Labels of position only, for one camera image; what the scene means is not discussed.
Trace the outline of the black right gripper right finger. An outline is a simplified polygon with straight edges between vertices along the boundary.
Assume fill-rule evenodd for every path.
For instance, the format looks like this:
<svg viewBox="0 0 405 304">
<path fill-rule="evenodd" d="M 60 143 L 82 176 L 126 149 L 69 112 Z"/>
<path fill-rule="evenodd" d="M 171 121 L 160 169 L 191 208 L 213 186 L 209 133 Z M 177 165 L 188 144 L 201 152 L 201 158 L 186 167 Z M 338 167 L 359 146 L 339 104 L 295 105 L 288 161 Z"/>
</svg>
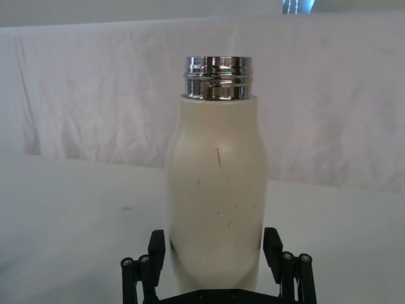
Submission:
<svg viewBox="0 0 405 304">
<path fill-rule="evenodd" d="M 317 302 L 310 255 L 302 253 L 295 256 L 283 250 L 278 231 L 273 227 L 264 229 L 263 252 L 275 283 L 279 285 L 281 303 Z"/>
</svg>

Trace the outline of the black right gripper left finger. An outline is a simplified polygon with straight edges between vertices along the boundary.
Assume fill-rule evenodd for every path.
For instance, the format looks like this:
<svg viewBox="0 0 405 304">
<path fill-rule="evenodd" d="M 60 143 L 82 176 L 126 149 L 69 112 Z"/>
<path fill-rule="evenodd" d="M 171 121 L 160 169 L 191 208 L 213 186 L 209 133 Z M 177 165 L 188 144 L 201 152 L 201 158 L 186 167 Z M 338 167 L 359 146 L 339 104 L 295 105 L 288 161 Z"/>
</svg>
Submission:
<svg viewBox="0 0 405 304">
<path fill-rule="evenodd" d="M 138 303 L 137 283 L 142 283 L 143 303 L 159 303 L 156 287 L 165 259 L 164 230 L 152 232 L 147 254 L 137 260 L 126 257 L 120 262 L 123 303 Z"/>
</svg>

